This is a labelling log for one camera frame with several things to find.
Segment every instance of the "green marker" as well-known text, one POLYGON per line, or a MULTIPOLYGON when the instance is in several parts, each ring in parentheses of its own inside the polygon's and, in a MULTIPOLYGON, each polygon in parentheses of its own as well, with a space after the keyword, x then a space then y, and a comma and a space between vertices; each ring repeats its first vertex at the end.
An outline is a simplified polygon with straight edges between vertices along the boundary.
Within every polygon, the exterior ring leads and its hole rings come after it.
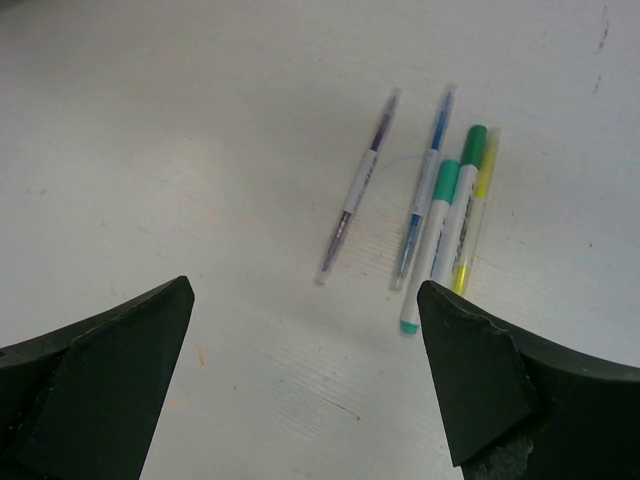
POLYGON ((440 164, 438 179, 433 190, 433 197, 427 213, 427 222, 422 232, 422 240, 416 257, 411 280, 407 287, 407 296, 404 299, 402 313, 400 314, 400 330, 407 335, 414 335, 420 325, 420 313, 418 312, 418 290, 422 282, 431 278, 431 268, 435 260, 438 243, 444 231, 445 220, 449 213, 449 206, 453 199, 453 193, 458 181, 460 164, 458 160, 444 160, 440 164))
POLYGON ((487 127, 474 125, 467 133, 462 152, 460 174, 456 192, 453 195, 451 211, 447 218, 447 227, 436 252, 431 278, 446 288, 452 288, 453 269, 460 246, 464 243, 465 225, 473 205, 473 192, 476 186, 478 170, 482 164, 484 145, 487 142, 487 127))

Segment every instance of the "teal marker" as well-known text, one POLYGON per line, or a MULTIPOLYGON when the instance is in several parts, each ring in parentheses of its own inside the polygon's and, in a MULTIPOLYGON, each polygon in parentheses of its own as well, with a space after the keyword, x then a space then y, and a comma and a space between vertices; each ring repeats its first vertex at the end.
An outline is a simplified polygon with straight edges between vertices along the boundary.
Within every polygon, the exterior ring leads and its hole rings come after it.
POLYGON ((449 207, 453 201, 453 193, 458 181, 460 162, 454 159, 444 160, 440 164, 438 179, 433 191, 433 198, 429 205, 427 223, 422 232, 422 240, 418 249, 416 263, 413 266, 411 280, 407 287, 407 296, 404 299, 402 313, 400 314, 400 330, 402 333, 414 335, 420 325, 420 313, 418 312, 418 290, 423 282, 431 278, 431 269, 438 249, 438 243, 444 231, 444 223, 449 214, 449 207))

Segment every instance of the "purple marker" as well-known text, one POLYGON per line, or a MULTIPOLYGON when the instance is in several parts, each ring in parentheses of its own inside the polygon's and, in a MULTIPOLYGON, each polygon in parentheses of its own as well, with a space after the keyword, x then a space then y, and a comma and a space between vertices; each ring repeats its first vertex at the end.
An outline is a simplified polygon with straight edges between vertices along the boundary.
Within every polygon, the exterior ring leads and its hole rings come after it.
POLYGON ((371 180, 373 170, 376 168, 376 163, 378 163, 378 153, 380 152, 380 147, 382 146, 382 142, 386 137, 387 132, 389 131, 389 127, 391 127, 391 121, 393 120, 393 116, 395 115, 399 97, 400 90, 396 88, 391 93, 391 97, 389 97, 389 101, 387 102, 387 105, 384 109, 384 114, 382 115, 382 120, 380 121, 378 131, 373 137, 373 141, 371 142, 369 150, 367 150, 367 152, 364 154, 362 162, 360 163, 358 174, 351 184, 349 194, 347 195, 347 198, 344 201, 344 205, 342 206, 342 215, 340 215, 338 225, 336 226, 336 229, 331 236, 329 248, 327 249, 327 254, 322 261, 320 273, 316 277, 316 282, 320 285, 324 285, 327 275, 329 274, 329 270, 335 262, 335 259, 338 257, 340 247, 344 243, 344 238, 347 235, 347 228, 349 227, 349 223, 358 211, 358 207, 360 206, 360 202, 362 201, 364 192, 367 189, 367 185, 369 185, 369 180, 371 180))

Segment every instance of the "yellow marker cap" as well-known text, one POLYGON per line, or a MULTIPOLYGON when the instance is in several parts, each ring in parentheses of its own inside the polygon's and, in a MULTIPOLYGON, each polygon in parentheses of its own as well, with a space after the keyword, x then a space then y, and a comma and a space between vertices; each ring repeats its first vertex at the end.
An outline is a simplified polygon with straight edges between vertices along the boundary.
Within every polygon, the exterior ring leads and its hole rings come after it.
POLYGON ((493 176, 493 167, 496 164, 496 155, 498 154, 501 132, 502 130, 500 130, 499 128, 492 128, 491 130, 489 130, 487 146, 484 150, 484 158, 482 159, 482 165, 480 166, 480 171, 478 172, 476 198, 484 198, 487 196, 489 184, 491 183, 491 177, 493 176))

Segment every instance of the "teal marker tip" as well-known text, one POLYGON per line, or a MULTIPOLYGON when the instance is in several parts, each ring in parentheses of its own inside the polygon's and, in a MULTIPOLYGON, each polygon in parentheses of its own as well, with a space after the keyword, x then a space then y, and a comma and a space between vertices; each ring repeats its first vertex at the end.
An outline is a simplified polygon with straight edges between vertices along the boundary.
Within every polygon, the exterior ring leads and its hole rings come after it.
POLYGON ((406 335, 415 335, 418 333, 418 326, 413 323, 400 321, 400 331, 406 335))

